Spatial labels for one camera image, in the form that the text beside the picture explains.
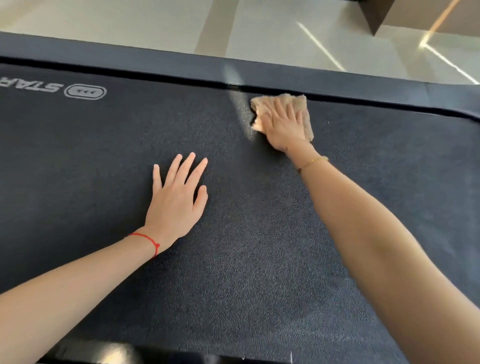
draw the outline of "left hand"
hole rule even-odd
[[[204,212],[208,199],[206,186],[200,186],[193,202],[193,194],[207,166],[207,158],[193,170],[187,179],[195,154],[190,153],[180,165],[182,156],[175,157],[162,186],[160,168],[153,168],[153,197],[147,211],[145,226],[138,232],[148,235],[158,244],[158,252],[167,250],[180,237],[185,236]]]

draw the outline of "red string bracelet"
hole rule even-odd
[[[157,244],[157,243],[155,242],[155,240],[153,240],[151,237],[146,236],[146,235],[143,235],[143,234],[141,234],[141,233],[139,233],[139,232],[133,232],[133,233],[131,233],[131,234],[128,234],[128,236],[130,236],[130,235],[138,235],[138,236],[142,236],[142,237],[147,238],[148,240],[150,240],[150,241],[152,242],[152,244],[155,245],[155,254],[154,254],[154,256],[153,256],[152,258],[155,258],[155,257],[156,257],[156,255],[158,254],[158,248],[160,247],[160,244]]]

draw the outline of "light gray floor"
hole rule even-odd
[[[480,38],[383,26],[340,0],[0,0],[0,30],[413,79],[480,81]]]

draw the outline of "towel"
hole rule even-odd
[[[293,111],[295,111],[295,115],[298,111],[302,112],[303,116],[303,130],[305,132],[305,137],[311,142],[313,140],[313,131],[312,125],[310,124],[310,114],[308,113],[307,109],[307,98],[305,95],[301,96],[292,96],[290,94],[281,94],[276,97],[272,96],[259,96],[254,97],[251,101],[252,110],[257,114],[255,121],[252,124],[252,128],[258,132],[265,134],[262,120],[260,119],[262,115],[262,107],[261,105],[265,102],[270,103],[270,105],[274,104],[275,98],[280,99],[280,103],[286,109],[287,104],[291,103],[293,106]]]

